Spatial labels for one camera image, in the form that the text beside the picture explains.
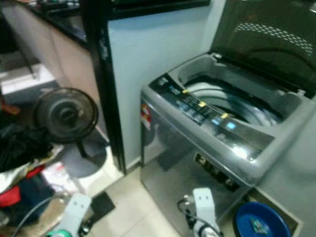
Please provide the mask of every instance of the open lid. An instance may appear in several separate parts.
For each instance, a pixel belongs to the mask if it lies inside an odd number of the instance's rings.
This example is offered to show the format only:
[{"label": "open lid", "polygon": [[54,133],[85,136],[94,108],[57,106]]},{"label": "open lid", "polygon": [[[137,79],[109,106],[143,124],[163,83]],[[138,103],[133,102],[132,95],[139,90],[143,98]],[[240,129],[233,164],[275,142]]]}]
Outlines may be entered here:
[{"label": "open lid", "polygon": [[316,0],[227,1],[211,52],[285,91],[316,93]]}]

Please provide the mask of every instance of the kitchen counter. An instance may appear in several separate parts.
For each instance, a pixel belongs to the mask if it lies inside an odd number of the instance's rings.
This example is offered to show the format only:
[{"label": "kitchen counter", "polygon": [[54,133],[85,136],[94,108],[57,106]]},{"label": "kitchen counter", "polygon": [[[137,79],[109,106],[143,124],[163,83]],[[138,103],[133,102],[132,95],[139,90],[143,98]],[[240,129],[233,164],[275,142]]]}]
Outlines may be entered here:
[{"label": "kitchen counter", "polygon": [[55,27],[58,31],[75,41],[81,47],[85,49],[88,48],[86,34],[80,16],[80,8],[78,6],[69,6],[68,8],[61,10],[44,11],[35,2],[16,2],[27,8],[37,17]]}]

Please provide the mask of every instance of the washing machine drum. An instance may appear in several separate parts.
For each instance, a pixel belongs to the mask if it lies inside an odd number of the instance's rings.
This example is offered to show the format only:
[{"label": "washing machine drum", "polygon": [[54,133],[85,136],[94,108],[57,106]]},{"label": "washing machine drum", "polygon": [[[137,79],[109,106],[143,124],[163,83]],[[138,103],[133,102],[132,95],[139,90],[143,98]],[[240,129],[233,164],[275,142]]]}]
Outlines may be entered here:
[{"label": "washing machine drum", "polygon": [[253,125],[273,126],[281,121],[265,102],[225,83],[197,82],[187,89],[209,105]]}]

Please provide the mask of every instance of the cabinet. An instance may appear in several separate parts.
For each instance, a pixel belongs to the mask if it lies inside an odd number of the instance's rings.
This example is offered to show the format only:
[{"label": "cabinet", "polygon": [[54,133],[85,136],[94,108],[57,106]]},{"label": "cabinet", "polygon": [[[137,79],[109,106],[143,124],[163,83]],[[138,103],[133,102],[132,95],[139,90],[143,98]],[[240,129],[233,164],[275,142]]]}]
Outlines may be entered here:
[{"label": "cabinet", "polygon": [[14,1],[5,1],[3,14],[13,32],[60,86],[80,89],[94,99],[100,114],[98,126],[107,136],[90,53]]}]

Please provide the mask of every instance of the washing machine label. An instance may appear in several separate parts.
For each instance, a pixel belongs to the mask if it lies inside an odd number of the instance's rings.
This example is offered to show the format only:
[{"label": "washing machine label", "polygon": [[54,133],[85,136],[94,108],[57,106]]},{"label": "washing machine label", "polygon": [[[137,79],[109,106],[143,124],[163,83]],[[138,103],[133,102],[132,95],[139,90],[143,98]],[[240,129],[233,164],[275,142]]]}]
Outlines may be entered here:
[{"label": "washing machine label", "polygon": [[149,106],[146,104],[141,105],[141,121],[145,128],[150,130],[152,124],[152,115]]}]

